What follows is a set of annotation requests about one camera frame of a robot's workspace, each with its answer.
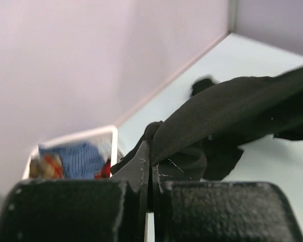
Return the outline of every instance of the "plastic basket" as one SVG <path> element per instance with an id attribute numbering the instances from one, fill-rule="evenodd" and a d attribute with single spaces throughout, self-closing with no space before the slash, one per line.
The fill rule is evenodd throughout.
<path id="1" fill-rule="evenodd" d="M 70 135 L 65 135 L 58 137 L 41 145 L 47 148 L 51 148 L 59 145 L 74 144 L 81 141 L 87 141 L 98 146 L 99 150 L 104 149 L 103 153 L 111 153 L 111 166 L 119 162 L 120 158 L 123 156 L 122 150 L 118 145 L 118 129 L 114 125 L 105 126 L 97 129 L 87 130 L 83 132 L 73 133 Z M 29 178 L 29 164 L 31 158 L 38 156 L 38 146 L 32 150 L 30 153 L 27 164 L 25 167 L 22 179 Z"/>

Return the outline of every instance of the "black fabric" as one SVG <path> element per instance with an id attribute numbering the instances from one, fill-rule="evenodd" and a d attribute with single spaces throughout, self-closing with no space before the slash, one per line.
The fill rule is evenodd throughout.
<path id="1" fill-rule="evenodd" d="M 277 77 L 238 77 L 219 84 L 203 78 L 191 95 L 153 130 L 151 165 L 171 159 L 193 179 L 204 174 L 222 180 L 242 155 L 239 145 L 268 134 L 303 140 L 303 67 Z"/>

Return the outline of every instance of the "pile of clothes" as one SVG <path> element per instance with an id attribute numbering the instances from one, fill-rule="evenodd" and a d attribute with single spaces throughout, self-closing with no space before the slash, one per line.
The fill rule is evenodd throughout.
<path id="1" fill-rule="evenodd" d="M 89 142 L 45 148 L 31 159 L 30 178 L 98 179 L 110 177 L 111 157 Z"/>

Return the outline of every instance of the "white bin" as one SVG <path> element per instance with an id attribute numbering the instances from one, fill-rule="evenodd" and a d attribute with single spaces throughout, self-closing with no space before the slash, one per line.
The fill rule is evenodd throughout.
<path id="1" fill-rule="evenodd" d="M 70 135 L 65 135 L 44 142 L 41 145 L 47 148 L 51 148 L 59 145 L 74 144 L 81 141 L 87 141 L 90 142 L 91 144 L 97 145 L 102 155 L 105 154 L 106 152 L 111 153 L 111 166 L 119 162 L 119 159 L 122 158 L 123 156 L 123 152 L 118 145 L 118 129 L 114 125 L 78 132 Z M 39 156 L 38 146 L 33 149 L 33 151 L 30 153 L 28 157 L 28 161 L 22 179 L 29 178 L 30 160 L 32 157 L 36 157 L 36 156 Z"/>

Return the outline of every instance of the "wall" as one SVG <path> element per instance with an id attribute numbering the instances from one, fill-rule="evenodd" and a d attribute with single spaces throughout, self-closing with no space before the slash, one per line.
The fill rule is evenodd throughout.
<path id="1" fill-rule="evenodd" d="M 236 33 L 303 55 L 303 0 L 239 0 Z"/>
<path id="2" fill-rule="evenodd" d="M 0 193 L 37 143 L 135 111 L 225 35 L 227 5 L 0 1 Z"/>

